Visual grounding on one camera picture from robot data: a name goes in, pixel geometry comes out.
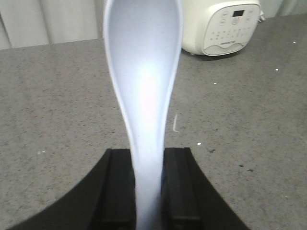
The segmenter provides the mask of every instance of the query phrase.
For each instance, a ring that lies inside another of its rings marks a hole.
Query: wall
[[[0,49],[102,37],[107,0],[0,0]],[[307,0],[260,0],[264,16],[307,12]]]

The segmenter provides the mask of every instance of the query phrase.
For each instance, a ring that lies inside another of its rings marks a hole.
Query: appliance
[[[237,52],[251,39],[260,16],[259,0],[182,0],[182,48],[218,56]]]

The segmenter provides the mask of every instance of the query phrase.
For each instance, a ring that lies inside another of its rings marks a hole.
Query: spoon handle
[[[137,230],[160,222],[164,133],[183,30],[179,0],[109,0],[104,37],[136,179]]]

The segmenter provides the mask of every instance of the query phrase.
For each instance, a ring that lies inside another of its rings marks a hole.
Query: white spoon
[[[181,50],[179,0],[109,0],[106,56],[136,179],[137,230],[157,230],[166,115]]]

